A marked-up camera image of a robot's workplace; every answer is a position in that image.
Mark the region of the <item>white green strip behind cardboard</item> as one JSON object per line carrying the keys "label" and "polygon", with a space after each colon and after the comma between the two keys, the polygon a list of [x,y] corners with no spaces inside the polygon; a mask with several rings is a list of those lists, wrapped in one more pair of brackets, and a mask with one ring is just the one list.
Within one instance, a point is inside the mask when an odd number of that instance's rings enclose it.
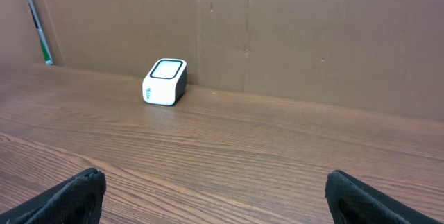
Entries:
{"label": "white green strip behind cardboard", "polygon": [[53,58],[52,58],[52,55],[49,50],[49,45],[46,41],[43,29],[42,29],[42,25],[40,23],[38,15],[37,15],[37,11],[35,8],[35,4],[33,3],[33,0],[28,0],[28,5],[29,5],[29,8],[31,9],[31,14],[33,16],[35,27],[37,29],[37,33],[38,33],[39,40],[40,40],[40,45],[42,47],[42,52],[44,54],[45,63],[47,65],[54,65]]}

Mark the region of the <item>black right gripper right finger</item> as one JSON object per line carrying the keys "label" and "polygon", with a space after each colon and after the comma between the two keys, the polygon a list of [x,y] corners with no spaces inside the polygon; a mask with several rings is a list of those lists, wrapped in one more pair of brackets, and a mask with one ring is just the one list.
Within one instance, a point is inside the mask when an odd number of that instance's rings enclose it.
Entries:
{"label": "black right gripper right finger", "polygon": [[334,224],[439,224],[341,170],[328,174],[325,198]]}

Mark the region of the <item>white barcode scanner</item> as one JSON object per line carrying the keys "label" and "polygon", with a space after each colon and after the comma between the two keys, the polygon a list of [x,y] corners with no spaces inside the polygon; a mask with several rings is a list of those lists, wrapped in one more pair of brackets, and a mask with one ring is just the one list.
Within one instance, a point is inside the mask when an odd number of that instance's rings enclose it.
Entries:
{"label": "white barcode scanner", "polygon": [[181,59],[158,60],[142,81],[142,98],[148,104],[172,106],[187,86],[187,62]]}

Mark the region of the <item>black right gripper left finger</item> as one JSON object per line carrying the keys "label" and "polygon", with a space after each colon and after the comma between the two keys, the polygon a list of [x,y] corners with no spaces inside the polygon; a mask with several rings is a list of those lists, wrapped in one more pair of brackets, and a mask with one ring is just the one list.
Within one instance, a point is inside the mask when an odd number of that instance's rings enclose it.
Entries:
{"label": "black right gripper left finger", "polygon": [[88,168],[45,192],[1,214],[1,222],[100,223],[106,176]]}

